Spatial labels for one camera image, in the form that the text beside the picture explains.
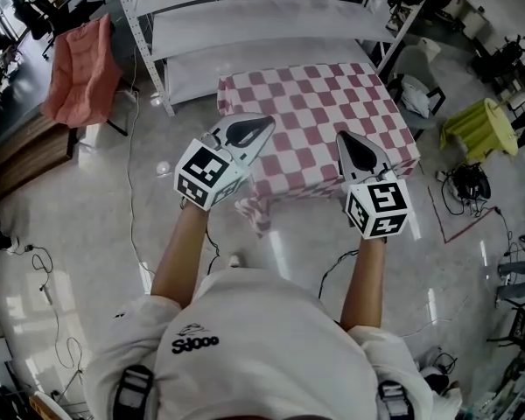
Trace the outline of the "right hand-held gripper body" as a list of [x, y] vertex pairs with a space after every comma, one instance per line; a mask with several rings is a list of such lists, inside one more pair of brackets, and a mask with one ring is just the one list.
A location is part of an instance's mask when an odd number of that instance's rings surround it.
[[364, 136], [342, 130], [336, 136], [344, 213], [364, 239], [400, 234], [411, 212], [404, 180], [396, 176], [386, 151]]

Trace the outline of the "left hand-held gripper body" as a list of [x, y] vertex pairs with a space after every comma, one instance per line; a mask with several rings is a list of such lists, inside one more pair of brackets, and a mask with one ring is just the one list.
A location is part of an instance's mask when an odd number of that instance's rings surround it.
[[210, 210], [247, 179], [275, 127], [270, 115], [222, 117], [201, 138], [191, 141], [175, 167], [174, 189], [202, 210]]

